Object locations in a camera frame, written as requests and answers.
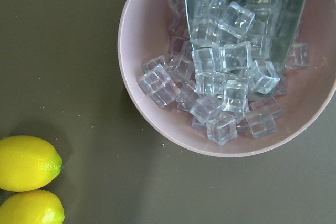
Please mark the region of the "clear ice cube front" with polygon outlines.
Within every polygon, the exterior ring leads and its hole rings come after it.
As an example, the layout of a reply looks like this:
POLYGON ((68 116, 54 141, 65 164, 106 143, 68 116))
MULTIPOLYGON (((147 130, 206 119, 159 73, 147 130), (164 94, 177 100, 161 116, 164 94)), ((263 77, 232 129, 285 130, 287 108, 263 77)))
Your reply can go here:
POLYGON ((238 137, 236 118, 224 112, 206 122, 206 128, 207 138, 218 146, 223 146, 238 137))

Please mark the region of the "pink bowl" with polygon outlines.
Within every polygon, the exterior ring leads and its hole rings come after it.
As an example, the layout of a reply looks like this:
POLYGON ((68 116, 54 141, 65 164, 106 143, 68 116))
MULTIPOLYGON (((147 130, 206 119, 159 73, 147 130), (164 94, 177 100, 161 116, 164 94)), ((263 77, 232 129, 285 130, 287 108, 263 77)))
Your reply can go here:
POLYGON ((286 73, 288 91, 276 97, 284 115, 277 132, 254 138, 249 131, 224 145, 192 127, 193 115, 179 109, 175 97, 182 83, 157 63, 169 57, 173 11, 167 0, 127 0, 118 34, 118 58, 126 90, 146 121, 171 142, 196 153, 244 157, 286 144, 304 132, 335 93, 335 0, 306 0, 299 42, 309 46, 309 64, 286 73))

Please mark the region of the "yellow lemon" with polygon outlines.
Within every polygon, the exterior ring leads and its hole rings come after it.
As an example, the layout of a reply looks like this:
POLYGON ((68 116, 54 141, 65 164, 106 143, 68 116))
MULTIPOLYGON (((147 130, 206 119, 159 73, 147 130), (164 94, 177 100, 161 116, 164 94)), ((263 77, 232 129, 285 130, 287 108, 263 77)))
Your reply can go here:
POLYGON ((1 223, 63 223, 60 199, 49 191, 15 193, 1 204, 1 223))
POLYGON ((53 145, 33 136, 1 140, 1 189, 31 191, 49 184, 61 172, 63 160, 53 145))

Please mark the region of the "clear ice cube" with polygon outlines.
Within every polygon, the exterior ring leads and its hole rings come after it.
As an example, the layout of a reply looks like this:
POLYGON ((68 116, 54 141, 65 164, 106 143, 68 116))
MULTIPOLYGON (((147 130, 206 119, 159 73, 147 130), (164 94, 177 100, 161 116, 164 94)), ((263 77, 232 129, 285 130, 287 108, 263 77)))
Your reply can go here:
POLYGON ((219 19, 219 29, 228 32, 236 38, 242 38, 255 21, 255 12, 245 9, 232 1, 219 19))
POLYGON ((238 137, 236 118, 224 112, 206 122, 206 128, 207 138, 218 146, 223 146, 238 137))
POLYGON ((138 85, 159 108, 173 103, 181 92, 161 64, 144 74, 138 85))

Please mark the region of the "metal ice scoop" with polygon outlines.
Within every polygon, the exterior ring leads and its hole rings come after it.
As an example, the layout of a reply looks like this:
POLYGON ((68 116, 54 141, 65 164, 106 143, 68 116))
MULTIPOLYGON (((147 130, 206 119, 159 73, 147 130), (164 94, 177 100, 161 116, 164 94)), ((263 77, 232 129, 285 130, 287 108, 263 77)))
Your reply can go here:
MULTIPOLYGON (((186 20, 189 32, 192 31, 196 18, 194 7, 199 1, 185 0, 186 20)), ((275 41, 270 50, 270 60, 278 74, 282 74, 289 51, 294 43, 300 27, 306 0, 282 0, 279 5, 279 21, 275 24, 275 41)))

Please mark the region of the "clear ice cube left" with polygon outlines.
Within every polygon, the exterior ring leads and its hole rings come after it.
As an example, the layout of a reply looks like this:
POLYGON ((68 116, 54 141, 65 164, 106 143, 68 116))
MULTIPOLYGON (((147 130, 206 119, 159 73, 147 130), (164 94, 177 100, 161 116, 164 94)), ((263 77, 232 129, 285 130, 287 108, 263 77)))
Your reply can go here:
POLYGON ((144 74, 138 85, 159 108, 173 103, 181 92, 161 64, 144 74))

